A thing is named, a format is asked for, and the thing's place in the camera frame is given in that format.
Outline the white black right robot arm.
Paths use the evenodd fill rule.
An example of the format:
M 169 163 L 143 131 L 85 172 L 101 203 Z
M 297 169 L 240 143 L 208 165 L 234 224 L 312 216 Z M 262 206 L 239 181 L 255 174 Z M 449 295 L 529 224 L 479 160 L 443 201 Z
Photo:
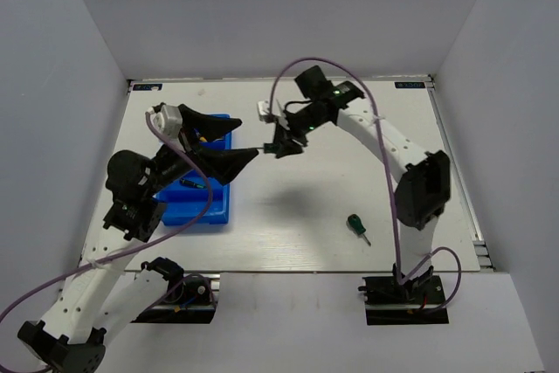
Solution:
M 395 246 L 394 289 L 404 301 L 423 295 L 423 278 L 431 272 L 432 239 L 438 219 L 451 197 L 450 158 L 414 144 L 384 119 L 372 92 L 352 75 L 335 84 L 327 79 L 315 58 L 314 66 L 296 77 L 303 95 L 300 110 L 282 106 L 275 113 L 272 99 L 257 105 L 259 119 L 275 126 L 267 153 L 281 158 L 302 153 L 308 135 L 332 124 L 357 139 L 383 165 L 389 193 Z

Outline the yellow black long-nose pliers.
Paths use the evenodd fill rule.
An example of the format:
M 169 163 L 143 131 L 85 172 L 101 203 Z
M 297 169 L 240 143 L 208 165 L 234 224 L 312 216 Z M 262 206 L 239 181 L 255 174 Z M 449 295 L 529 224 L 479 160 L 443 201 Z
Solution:
M 215 143 L 215 142 L 223 142 L 224 141 L 224 137 L 218 137 L 217 139 L 214 140 L 209 140 L 207 137 L 203 136 L 199 131 L 196 131 L 196 135 L 197 135 L 197 139 L 202 142 L 202 143 Z

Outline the green stubby flathead screwdriver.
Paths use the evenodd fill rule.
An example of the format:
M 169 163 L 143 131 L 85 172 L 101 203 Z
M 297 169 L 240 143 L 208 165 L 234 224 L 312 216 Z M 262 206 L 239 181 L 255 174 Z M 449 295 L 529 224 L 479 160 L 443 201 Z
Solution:
M 265 142 L 262 146 L 258 146 L 258 150 L 261 150 L 264 154 L 276 154 L 279 145 L 275 142 Z

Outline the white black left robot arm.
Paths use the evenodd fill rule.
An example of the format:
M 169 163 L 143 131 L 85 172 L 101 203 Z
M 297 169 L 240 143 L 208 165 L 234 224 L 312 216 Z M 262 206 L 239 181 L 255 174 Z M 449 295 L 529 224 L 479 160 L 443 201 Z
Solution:
M 145 113 L 145 120 L 160 148 L 152 157 L 127 149 L 110 157 L 105 187 L 112 205 L 97 242 L 84 265 L 65 276 L 66 289 L 52 307 L 39 320 L 26 321 L 17 333 L 52 372 L 96 371 L 118 329 L 149 304 L 183 296 L 183 269 L 158 258 L 143 266 L 122 299 L 107 299 L 135 255 L 157 243 L 152 235 L 167 207 L 157 194 L 192 170 L 205 183 L 215 179 L 227 185 L 259 153 L 256 148 L 210 148 L 211 142 L 241 126 L 239 118 L 161 103 Z

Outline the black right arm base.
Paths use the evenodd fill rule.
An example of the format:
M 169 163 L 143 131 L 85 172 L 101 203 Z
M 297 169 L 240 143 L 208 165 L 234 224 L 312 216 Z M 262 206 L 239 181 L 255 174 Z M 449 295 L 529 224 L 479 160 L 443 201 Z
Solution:
M 435 310 L 445 302 L 445 292 L 440 277 L 431 271 L 404 286 L 397 283 L 394 274 L 363 277 L 357 290 L 364 299 L 368 326 L 449 323 L 446 308 Z

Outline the green stubby screwdriver orange cap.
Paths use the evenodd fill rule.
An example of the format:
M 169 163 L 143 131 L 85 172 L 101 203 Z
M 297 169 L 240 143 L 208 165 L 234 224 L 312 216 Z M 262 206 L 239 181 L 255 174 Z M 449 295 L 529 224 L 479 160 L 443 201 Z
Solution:
M 358 238 L 361 238 L 367 244 L 367 246 L 372 246 L 371 242 L 366 236 L 367 229 L 363 225 L 362 220 L 358 215 L 349 215 L 347 217 L 347 225 Z

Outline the black green precision screwdriver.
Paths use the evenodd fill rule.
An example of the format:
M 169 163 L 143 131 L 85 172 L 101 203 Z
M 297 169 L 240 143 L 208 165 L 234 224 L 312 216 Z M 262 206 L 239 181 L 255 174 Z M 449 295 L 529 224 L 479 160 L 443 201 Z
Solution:
M 197 190 L 204 190 L 206 186 L 204 184 L 196 183 L 188 178 L 182 178 L 179 181 L 180 185 L 185 188 L 197 189 Z

